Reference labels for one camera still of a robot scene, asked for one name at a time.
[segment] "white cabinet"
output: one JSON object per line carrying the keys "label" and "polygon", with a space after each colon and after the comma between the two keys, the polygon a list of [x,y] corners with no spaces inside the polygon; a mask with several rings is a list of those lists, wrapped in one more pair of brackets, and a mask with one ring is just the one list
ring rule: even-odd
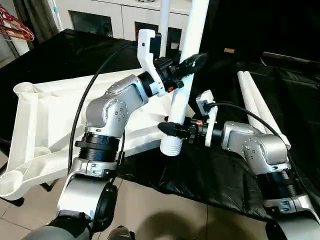
{"label": "white cabinet", "polygon": [[[56,0],[63,29],[131,41],[137,40],[140,29],[158,31],[160,3],[136,0]],[[191,0],[171,0],[167,50],[182,49],[190,8]]]}
{"label": "white cabinet", "polygon": [[121,5],[92,0],[56,0],[63,29],[124,38]]}
{"label": "white cabinet", "polygon": [[[170,13],[167,47],[175,48],[179,46],[180,49],[182,48],[188,17],[188,15]],[[158,31],[160,11],[123,5],[122,21],[124,39],[135,41],[138,40],[140,29]]]}

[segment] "black tablecloth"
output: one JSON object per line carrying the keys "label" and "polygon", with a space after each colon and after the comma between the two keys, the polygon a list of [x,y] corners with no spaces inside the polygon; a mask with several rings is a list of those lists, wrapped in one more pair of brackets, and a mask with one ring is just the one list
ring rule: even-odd
{"label": "black tablecloth", "polygon": [[[12,88],[20,82],[43,83],[94,74],[103,61],[127,41],[65,30],[6,67],[2,79],[0,136],[12,136],[18,98]],[[104,72],[139,68],[137,50],[130,47],[112,61]],[[244,106],[237,79],[238,70],[251,72],[282,132],[288,137],[291,154],[314,205],[320,203],[320,85],[313,76],[253,63],[209,62],[197,75],[189,104],[197,109],[195,98],[211,89],[218,102]],[[225,121],[247,123],[242,112],[221,106],[218,124]],[[235,211],[259,220],[270,218],[262,206],[262,195],[247,164],[236,154],[217,144],[184,143],[181,154],[167,157],[153,149],[127,157],[118,171],[124,179],[176,194],[198,202]]]}

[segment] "white cylinder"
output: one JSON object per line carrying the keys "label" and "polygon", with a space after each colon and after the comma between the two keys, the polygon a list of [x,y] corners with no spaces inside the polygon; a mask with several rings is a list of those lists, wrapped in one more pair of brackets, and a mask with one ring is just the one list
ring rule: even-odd
{"label": "white cylinder", "polygon": [[[254,96],[252,95],[251,87],[249,84],[249,80],[247,79],[247,76],[244,74],[243,71],[238,71],[237,76],[239,79],[239,84],[241,88],[245,109],[247,109],[248,111],[252,112],[253,114],[257,115],[260,118],[260,114],[256,106]],[[266,133],[265,127],[261,122],[259,122],[258,120],[254,119],[252,116],[249,116],[249,115],[248,115],[248,120],[249,120],[249,124],[252,127],[255,127],[256,129],[260,130],[260,132],[262,132],[263,134]]]}
{"label": "white cylinder", "polygon": [[15,85],[13,88],[13,92],[19,97],[20,94],[24,93],[34,93],[35,88],[31,82],[20,82],[19,84]]}
{"label": "white cylinder", "polygon": [[[251,94],[253,96],[253,100],[255,102],[255,105],[259,111],[259,115],[260,117],[266,121],[267,124],[269,124],[282,138],[282,140],[284,141],[284,143],[288,146],[288,148],[291,148],[291,144],[289,142],[289,140],[287,139],[287,137],[285,135],[282,134],[278,124],[276,123],[274,116],[272,116],[272,113],[270,112],[268,105],[266,104],[264,98],[262,97],[255,81],[253,80],[250,72],[245,71],[244,75],[247,79],[247,83],[249,84],[250,87],[250,91]],[[267,129],[266,127],[265,131],[267,134],[272,134],[271,131],[269,129]]]}
{"label": "white cylinder", "polygon": [[159,33],[161,33],[161,48],[160,57],[166,56],[168,28],[169,28],[169,15],[170,15],[170,2],[171,0],[161,0],[161,16]]}
{"label": "white cylinder", "polygon": [[[180,62],[199,53],[208,5],[209,0],[192,1]],[[188,105],[194,75],[186,76],[182,80],[184,87],[174,91],[168,122],[183,124],[185,121],[186,107]],[[180,153],[181,147],[181,139],[173,136],[165,136],[161,140],[160,150],[167,156],[176,156]]]}

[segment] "cabinet door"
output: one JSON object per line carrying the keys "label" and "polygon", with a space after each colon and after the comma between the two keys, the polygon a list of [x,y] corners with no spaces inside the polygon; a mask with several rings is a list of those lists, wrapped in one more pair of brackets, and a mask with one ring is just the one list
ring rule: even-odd
{"label": "cabinet door", "polygon": [[124,38],[121,6],[95,0],[56,0],[63,29]]}
{"label": "cabinet door", "polygon": [[[122,6],[124,39],[136,41],[140,29],[158,31],[160,11]],[[188,25],[188,15],[170,13],[167,51],[182,49]]]}

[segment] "white plastic part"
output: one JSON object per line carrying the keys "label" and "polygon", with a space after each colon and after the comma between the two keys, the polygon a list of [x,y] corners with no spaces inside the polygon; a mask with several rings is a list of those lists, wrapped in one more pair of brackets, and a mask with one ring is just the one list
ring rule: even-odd
{"label": "white plastic part", "polygon": [[[192,1],[180,62],[199,53],[209,1]],[[194,74],[184,77],[184,87],[174,91],[168,122],[184,123],[193,79]],[[161,140],[161,152],[167,156],[177,156],[181,151],[181,147],[182,140],[177,137],[166,135]]]}
{"label": "white plastic part", "polygon": [[[254,103],[258,109],[260,118],[262,118],[264,121],[266,121],[266,123],[268,123],[280,135],[281,139],[287,145],[288,149],[290,149],[291,144],[290,144],[288,138],[281,132],[281,130],[280,130],[278,124],[276,123],[274,117],[272,116],[272,113],[270,112],[264,98],[262,97],[255,81],[253,80],[250,72],[245,71],[244,76],[245,76],[246,82],[248,84],[248,88],[250,89],[251,96],[253,97]],[[267,129],[265,126],[264,126],[264,129],[267,134],[272,134],[272,132],[269,129]]]}
{"label": "white plastic part", "polygon": [[211,146],[211,138],[212,138],[212,133],[214,131],[214,126],[215,126],[216,119],[217,119],[217,113],[218,113],[218,107],[214,106],[210,109],[209,114],[208,114],[209,115],[209,119],[207,120],[208,129],[206,130],[205,142],[204,142],[204,145],[206,147]]}
{"label": "white plastic part", "polygon": [[156,37],[156,32],[150,29],[141,29],[138,38],[138,60],[143,71],[148,72],[154,80],[150,85],[152,94],[159,97],[166,94],[165,86],[154,66],[154,54],[150,53],[151,39]]}
{"label": "white plastic part", "polygon": [[160,57],[166,56],[170,3],[171,3],[171,0],[161,0],[161,10],[160,10],[161,16],[160,16],[160,25],[159,25],[159,33],[161,33]]}
{"label": "white plastic part", "polygon": [[[99,75],[92,86],[77,123],[75,140],[85,131],[85,112],[89,102],[102,96],[114,82],[141,69]],[[10,155],[0,176],[0,197],[16,200],[33,186],[67,175],[70,131],[80,98],[92,76],[53,82],[20,83]],[[160,146],[164,134],[157,125],[170,113],[172,94],[153,96],[149,103],[133,112],[125,128],[125,155],[131,156]],[[192,117],[194,112],[188,109]],[[79,154],[74,147],[73,157]]]}
{"label": "white plastic part", "polygon": [[[240,84],[245,108],[260,118],[261,116],[259,114],[254,97],[252,95],[249,81],[247,80],[243,71],[238,71],[237,76],[239,79],[239,84]],[[263,134],[266,133],[265,127],[261,122],[259,122],[258,120],[254,119],[252,116],[249,116],[249,115],[248,115],[248,120],[249,120],[249,124],[252,127],[255,127],[256,129],[260,130],[260,132],[262,132]]]}

